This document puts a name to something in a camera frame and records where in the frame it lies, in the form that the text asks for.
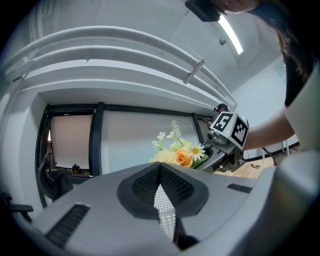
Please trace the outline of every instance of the black vent grille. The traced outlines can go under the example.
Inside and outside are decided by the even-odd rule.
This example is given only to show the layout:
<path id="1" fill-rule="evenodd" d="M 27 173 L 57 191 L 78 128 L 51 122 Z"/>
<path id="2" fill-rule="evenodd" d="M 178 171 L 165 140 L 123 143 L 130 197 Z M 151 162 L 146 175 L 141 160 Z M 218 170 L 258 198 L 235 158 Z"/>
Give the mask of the black vent grille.
<path id="1" fill-rule="evenodd" d="M 240 191 L 240 192 L 244 192 L 249 194 L 252 190 L 252 187 L 248 187 L 248 186 L 242 186 L 242 185 L 238 185 L 238 184 L 230 184 L 227 186 L 228 189 L 232 189 L 232 190 L 236 190 L 236 191 Z"/>
<path id="2" fill-rule="evenodd" d="M 59 247 L 64 247 L 72 233 L 89 211 L 83 204 L 74 205 L 59 222 L 48 232 L 46 237 Z"/>
<path id="3" fill-rule="evenodd" d="M 189 182 L 165 167 L 162 167 L 161 185 L 174 207 L 191 197 L 195 190 Z"/>
<path id="4" fill-rule="evenodd" d="M 133 193 L 141 200 L 154 205 L 157 189 L 160 185 L 160 165 L 138 178 L 132 185 Z"/>

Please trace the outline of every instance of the ceiling light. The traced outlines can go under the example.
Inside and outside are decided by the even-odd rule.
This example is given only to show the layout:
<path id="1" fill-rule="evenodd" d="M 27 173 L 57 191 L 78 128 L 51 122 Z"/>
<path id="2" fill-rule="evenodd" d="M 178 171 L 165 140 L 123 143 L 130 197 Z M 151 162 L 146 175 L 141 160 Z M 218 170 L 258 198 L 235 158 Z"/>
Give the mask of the ceiling light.
<path id="1" fill-rule="evenodd" d="M 226 18 L 223 15 L 220 16 L 220 20 L 218 22 L 221 25 L 221 27 L 224 29 L 224 31 L 227 33 L 229 38 L 231 39 L 237 53 L 241 54 L 244 50 L 242 49 L 239 39 L 236 36 L 232 27 L 230 26 L 229 22 L 226 20 Z"/>

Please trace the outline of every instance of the black chair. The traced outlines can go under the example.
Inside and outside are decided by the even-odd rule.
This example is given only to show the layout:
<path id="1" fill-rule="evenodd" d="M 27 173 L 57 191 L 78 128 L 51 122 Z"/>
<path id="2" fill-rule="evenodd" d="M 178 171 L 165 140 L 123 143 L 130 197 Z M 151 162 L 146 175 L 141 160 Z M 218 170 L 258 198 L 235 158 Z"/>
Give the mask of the black chair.
<path id="1" fill-rule="evenodd" d="M 41 192 L 54 201 L 73 190 L 74 186 L 71 175 L 65 170 L 55 170 L 47 173 L 46 168 L 49 164 L 50 156 L 47 153 L 41 160 L 36 174 L 36 182 Z"/>

